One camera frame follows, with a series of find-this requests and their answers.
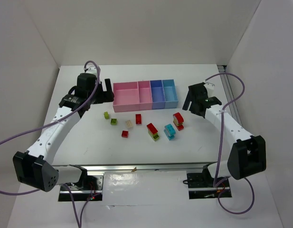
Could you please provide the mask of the teal lego base brick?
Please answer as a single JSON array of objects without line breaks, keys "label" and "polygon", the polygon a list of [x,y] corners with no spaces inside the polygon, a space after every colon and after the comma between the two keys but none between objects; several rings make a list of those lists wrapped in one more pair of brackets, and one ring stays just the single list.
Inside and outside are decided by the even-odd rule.
[{"label": "teal lego base brick", "polygon": [[169,139],[169,140],[173,140],[174,138],[175,138],[175,131],[174,130],[172,130],[171,132],[170,131],[168,131],[167,129],[164,129],[164,133],[165,133],[165,135],[167,136],[167,138]]}]

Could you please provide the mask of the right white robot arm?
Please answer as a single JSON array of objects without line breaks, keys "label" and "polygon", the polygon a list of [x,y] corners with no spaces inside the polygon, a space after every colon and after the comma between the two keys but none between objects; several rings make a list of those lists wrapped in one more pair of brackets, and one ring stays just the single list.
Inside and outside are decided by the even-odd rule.
[{"label": "right white robot arm", "polygon": [[217,186],[223,179],[240,180],[266,170],[266,145],[262,136],[245,130],[224,108],[215,96],[210,97],[205,83],[189,86],[183,110],[203,117],[220,131],[220,144],[227,142],[230,154],[227,160],[205,165],[206,180]]}]

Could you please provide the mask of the red lego base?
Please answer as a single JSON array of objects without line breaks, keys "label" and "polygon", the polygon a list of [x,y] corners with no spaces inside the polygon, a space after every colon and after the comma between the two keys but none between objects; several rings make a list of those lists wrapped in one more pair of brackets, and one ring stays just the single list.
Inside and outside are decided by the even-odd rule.
[{"label": "red lego base", "polygon": [[180,124],[180,125],[176,125],[176,127],[177,127],[177,129],[178,129],[179,131],[181,131],[181,130],[184,129],[184,126],[183,126],[182,124]]}]

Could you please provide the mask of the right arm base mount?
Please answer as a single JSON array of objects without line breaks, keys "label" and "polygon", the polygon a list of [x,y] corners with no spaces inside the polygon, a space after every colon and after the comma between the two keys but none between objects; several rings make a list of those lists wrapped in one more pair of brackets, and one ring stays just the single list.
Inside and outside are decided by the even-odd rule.
[{"label": "right arm base mount", "polygon": [[232,193],[229,181],[224,181],[218,187],[213,186],[213,178],[207,177],[203,173],[187,173],[187,178],[182,181],[187,185],[189,191],[189,199],[214,199],[231,198]]}]

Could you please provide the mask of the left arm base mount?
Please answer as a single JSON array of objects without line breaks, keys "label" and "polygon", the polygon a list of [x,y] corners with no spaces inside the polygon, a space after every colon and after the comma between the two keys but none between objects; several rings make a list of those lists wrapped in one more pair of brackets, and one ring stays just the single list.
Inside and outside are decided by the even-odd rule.
[{"label": "left arm base mount", "polygon": [[89,198],[91,201],[103,200],[103,171],[87,171],[83,178],[78,174],[63,174],[57,183],[60,185],[58,202],[71,202],[70,193],[63,184],[70,189],[74,202],[83,202]]}]

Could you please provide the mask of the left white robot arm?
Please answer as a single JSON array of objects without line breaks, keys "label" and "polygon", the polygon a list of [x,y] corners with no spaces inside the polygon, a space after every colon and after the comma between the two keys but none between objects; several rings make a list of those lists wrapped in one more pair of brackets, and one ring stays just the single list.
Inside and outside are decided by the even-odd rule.
[{"label": "left white robot arm", "polygon": [[13,164],[19,182],[44,192],[56,185],[71,183],[83,188],[89,181],[87,170],[78,165],[53,167],[52,162],[62,142],[91,105],[113,102],[110,79],[103,90],[99,67],[85,67],[76,86],[62,98],[54,119],[25,152],[16,152]]}]

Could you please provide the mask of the teal curved lego brick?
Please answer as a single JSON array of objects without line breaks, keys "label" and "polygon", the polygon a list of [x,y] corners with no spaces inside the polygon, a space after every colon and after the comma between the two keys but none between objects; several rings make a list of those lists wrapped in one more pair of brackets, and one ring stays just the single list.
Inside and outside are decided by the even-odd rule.
[{"label": "teal curved lego brick", "polygon": [[168,125],[166,125],[165,127],[164,127],[164,129],[167,129],[168,131],[172,131],[172,130],[174,130],[175,131],[175,129],[173,128],[173,126],[171,125],[171,124],[168,124]]}]

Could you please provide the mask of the red curved lego top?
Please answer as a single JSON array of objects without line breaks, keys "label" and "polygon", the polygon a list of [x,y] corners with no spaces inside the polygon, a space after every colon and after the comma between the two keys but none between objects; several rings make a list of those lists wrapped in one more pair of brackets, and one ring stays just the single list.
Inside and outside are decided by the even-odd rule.
[{"label": "red curved lego top", "polygon": [[173,115],[173,120],[177,120],[179,123],[184,123],[184,119],[179,112]]}]

